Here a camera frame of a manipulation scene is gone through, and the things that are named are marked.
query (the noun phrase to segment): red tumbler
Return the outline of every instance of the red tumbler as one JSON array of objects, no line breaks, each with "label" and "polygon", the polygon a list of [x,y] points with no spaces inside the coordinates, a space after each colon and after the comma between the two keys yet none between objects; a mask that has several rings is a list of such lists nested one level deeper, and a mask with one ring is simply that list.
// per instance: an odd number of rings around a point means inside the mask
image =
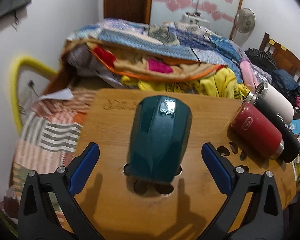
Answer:
[{"label": "red tumbler", "polygon": [[243,103],[231,127],[261,156],[276,159],[284,149],[282,134],[251,103]]}]

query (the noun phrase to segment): yellow hose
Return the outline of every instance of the yellow hose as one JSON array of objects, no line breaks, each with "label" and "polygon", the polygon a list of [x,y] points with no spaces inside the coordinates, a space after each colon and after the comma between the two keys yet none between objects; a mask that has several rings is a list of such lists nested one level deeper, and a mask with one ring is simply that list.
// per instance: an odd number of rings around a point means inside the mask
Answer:
[{"label": "yellow hose", "polygon": [[10,73],[10,96],[11,96],[11,106],[13,119],[17,127],[17,131],[20,134],[22,131],[22,121],[19,112],[19,102],[18,102],[18,79],[19,79],[19,71],[20,67],[26,65],[36,73],[46,77],[51,80],[52,77],[58,74],[57,70],[54,70],[45,64],[41,63],[39,60],[30,57],[30,56],[20,56],[16,58],[11,65],[11,73]]}]

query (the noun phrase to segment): blue gripper pad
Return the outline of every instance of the blue gripper pad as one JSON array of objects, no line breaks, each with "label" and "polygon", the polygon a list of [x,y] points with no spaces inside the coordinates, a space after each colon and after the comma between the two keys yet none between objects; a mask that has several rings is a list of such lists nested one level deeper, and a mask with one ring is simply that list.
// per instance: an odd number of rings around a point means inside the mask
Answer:
[{"label": "blue gripper pad", "polygon": [[234,167],[211,143],[202,145],[201,155],[221,193],[230,196],[235,184]]},{"label": "blue gripper pad", "polygon": [[79,157],[76,157],[81,162],[78,165],[78,167],[75,169],[75,171],[73,172],[70,178],[69,193],[71,197],[74,197],[76,194],[80,193],[83,190],[83,187],[86,184],[99,157],[100,157],[100,149],[98,144],[96,143],[89,143],[89,145],[83,151],[83,153]]}]

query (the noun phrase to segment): paper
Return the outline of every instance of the paper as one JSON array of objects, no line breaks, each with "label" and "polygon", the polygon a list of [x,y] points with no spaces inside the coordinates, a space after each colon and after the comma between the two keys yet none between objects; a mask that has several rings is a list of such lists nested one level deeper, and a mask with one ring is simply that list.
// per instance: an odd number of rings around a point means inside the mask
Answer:
[{"label": "paper", "polygon": [[44,99],[71,100],[73,98],[74,95],[71,93],[70,88],[65,88],[63,90],[39,97],[37,102]]}]

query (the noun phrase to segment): orange piping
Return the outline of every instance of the orange piping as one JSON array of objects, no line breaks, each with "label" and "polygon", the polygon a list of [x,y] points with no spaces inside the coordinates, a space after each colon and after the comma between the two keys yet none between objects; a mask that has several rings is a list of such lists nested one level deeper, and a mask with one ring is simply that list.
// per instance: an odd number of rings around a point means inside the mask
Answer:
[{"label": "orange piping", "polygon": [[145,76],[145,75],[137,75],[137,74],[132,74],[132,73],[126,73],[126,72],[121,72],[121,71],[117,71],[114,70],[112,67],[108,66],[100,57],[98,54],[96,54],[92,49],[90,49],[90,52],[93,54],[93,56],[95,56],[109,71],[111,71],[114,74],[117,75],[125,75],[128,77],[133,77],[133,78],[137,78],[137,79],[141,79],[141,80],[146,80],[146,81],[160,81],[160,82],[186,82],[186,81],[190,81],[190,80],[195,80],[198,78],[201,78],[203,76],[206,76],[208,74],[210,74],[213,71],[218,71],[219,69],[225,67],[225,65],[215,65],[214,67],[198,74],[192,77],[188,77],[188,78],[179,78],[179,79],[165,79],[165,78],[156,78],[156,77],[152,77],[152,76]]}]

